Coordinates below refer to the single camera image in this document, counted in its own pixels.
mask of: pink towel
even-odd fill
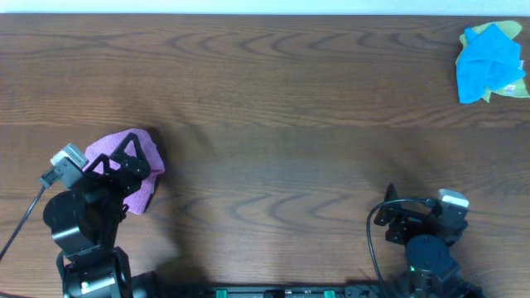
[[[138,135],[138,140],[140,140],[143,153],[146,155],[149,165],[151,165],[151,174],[144,181],[142,181],[142,187],[140,190],[132,195],[129,195],[125,199],[124,203],[129,206],[129,211],[133,212],[134,214],[142,214],[145,212],[147,203],[149,203],[149,198],[151,198],[151,195],[155,189],[157,175],[160,175],[165,170],[164,162],[160,158],[160,154],[158,154],[157,151],[157,145],[152,142],[149,133],[143,129],[131,128],[124,132],[108,135],[88,146],[84,152],[84,155],[89,159],[89,165],[102,153],[106,156],[110,156],[118,147],[120,142],[122,142],[130,132],[134,132]],[[130,142],[125,148],[125,153],[130,156],[136,156],[132,142]],[[119,168],[119,164],[117,162],[110,161],[110,167],[116,170]],[[98,173],[103,172],[103,165],[96,166],[94,171]]]

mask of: black cable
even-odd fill
[[[368,217],[366,218],[366,237],[368,238],[368,248],[370,250],[370,255],[372,256],[373,268],[375,269],[375,273],[378,275],[379,283],[381,284],[381,290],[383,291],[384,297],[386,298],[389,298],[390,296],[388,295],[387,287],[384,285],[384,280],[381,276],[381,271],[379,270],[378,262],[375,260],[375,253],[373,253],[372,235],[370,234],[370,220],[372,219],[373,214],[380,208],[390,204],[405,202],[416,202],[425,204],[426,199],[395,199],[391,201],[382,202],[373,207],[370,213],[368,214]]]
[[[13,232],[13,235],[11,235],[11,237],[9,238],[9,241],[7,241],[6,246],[3,247],[2,253],[0,253],[0,261],[3,259],[3,255],[6,254],[7,250],[11,246],[11,243],[13,243],[13,240],[15,240],[15,237],[18,235],[18,232],[20,232],[22,225],[24,225],[27,218],[30,216],[30,213],[33,210],[33,207],[35,207],[36,202],[38,202],[39,199],[42,197],[44,190],[46,190],[46,187],[42,186],[41,190],[39,191],[39,193],[36,195],[35,199],[33,200],[33,203],[31,203],[30,208],[27,209],[26,214],[24,214],[24,217],[21,219],[20,223],[18,224],[18,227],[15,228],[15,232]]]

